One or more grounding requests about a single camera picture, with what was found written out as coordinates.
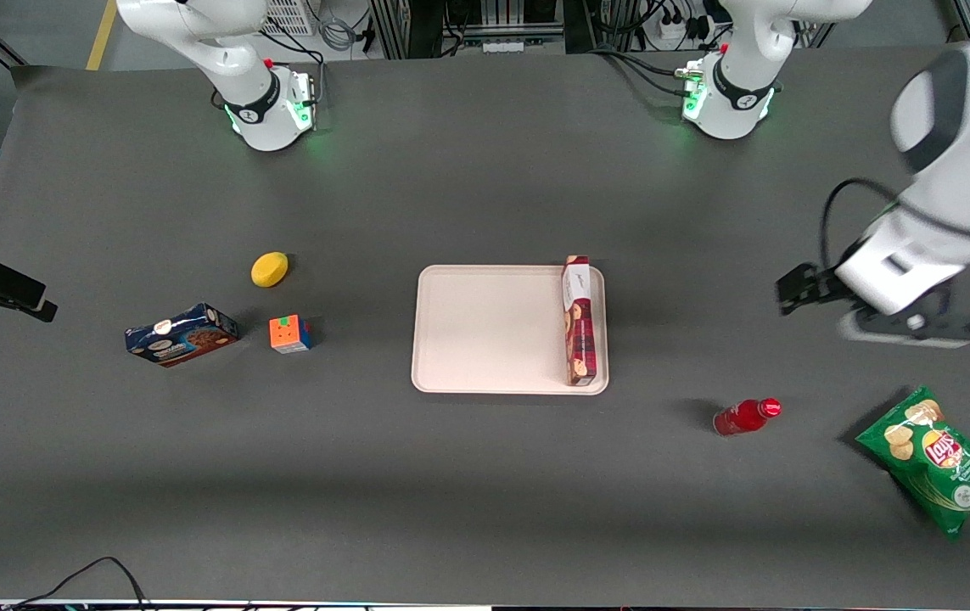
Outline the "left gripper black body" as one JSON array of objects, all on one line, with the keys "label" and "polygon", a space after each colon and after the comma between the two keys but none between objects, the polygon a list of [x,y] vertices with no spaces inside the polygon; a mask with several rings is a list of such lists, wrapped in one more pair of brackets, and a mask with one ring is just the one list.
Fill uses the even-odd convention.
[{"label": "left gripper black body", "polygon": [[814,302],[831,303],[835,301],[855,300],[855,294],[834,274],[834,271],[826,268],[817,268],[814,273]]}]

